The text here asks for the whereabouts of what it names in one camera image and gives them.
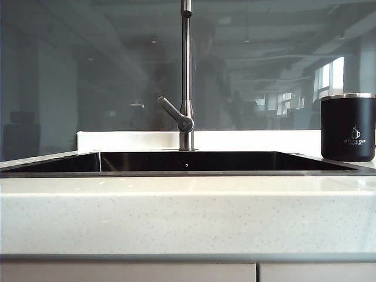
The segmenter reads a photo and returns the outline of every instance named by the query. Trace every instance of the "sink basin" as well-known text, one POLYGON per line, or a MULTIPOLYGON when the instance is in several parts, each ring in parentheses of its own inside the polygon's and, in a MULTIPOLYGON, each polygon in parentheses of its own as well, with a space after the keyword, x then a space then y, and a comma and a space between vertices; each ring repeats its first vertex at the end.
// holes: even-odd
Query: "sink basin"
POLYGON ((376 175, 375 169, 280 152, 100 152, 5 167, 5 177, 376 175))

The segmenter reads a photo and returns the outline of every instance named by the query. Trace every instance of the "stainless steel faucet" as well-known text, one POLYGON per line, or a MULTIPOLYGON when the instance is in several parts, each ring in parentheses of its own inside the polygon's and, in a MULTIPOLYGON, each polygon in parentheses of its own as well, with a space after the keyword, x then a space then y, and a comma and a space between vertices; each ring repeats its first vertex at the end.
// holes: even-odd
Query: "stainless steel faucet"
POLYGON ((159 97, 158 102, 177 122, 179 132, 179 150, 194 151, 194 121, 192 109, 192 60, 190 44, 190 17, 192 16, 192 0, 181 0, 182 33, 183 33, 183 92, 182 105, 178 111, 166 98, 159 97))

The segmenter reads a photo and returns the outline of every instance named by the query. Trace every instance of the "backsplash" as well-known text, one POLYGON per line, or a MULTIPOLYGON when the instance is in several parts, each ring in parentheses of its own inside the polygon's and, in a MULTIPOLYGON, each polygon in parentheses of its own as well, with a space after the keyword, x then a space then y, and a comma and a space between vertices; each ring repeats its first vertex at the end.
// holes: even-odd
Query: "backsplash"
MULTIPOLYGON (((376 93, 374 1, 192 5, 196 130, 318 130, 320 98, 376 93)), ((177 131, 157 98, 180 106, 181 33, 175 0, 3 0, 1 160, 177 131)))

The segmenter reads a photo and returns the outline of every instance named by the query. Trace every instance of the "white cabinet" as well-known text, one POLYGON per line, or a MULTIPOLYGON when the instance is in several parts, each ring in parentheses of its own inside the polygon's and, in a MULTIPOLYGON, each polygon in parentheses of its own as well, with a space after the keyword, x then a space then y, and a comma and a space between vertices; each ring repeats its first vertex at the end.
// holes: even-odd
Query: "white cabinet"
POLYGON ((6 282, 256 282, 255 264, 6 261, 6 282))
POLYGON ((260 282, 375 282, 374 263, 260 264, 260 282))

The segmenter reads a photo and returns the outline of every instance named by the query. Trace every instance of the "travel mug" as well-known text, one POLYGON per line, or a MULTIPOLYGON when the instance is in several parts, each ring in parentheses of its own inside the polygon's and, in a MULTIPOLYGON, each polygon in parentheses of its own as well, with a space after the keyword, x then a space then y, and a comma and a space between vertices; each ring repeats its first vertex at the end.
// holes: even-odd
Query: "travel mug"
POLYGON ((348 93, 321 100, 321 154, 325 159, 367 162, 375 156, 376 98, 348 93))

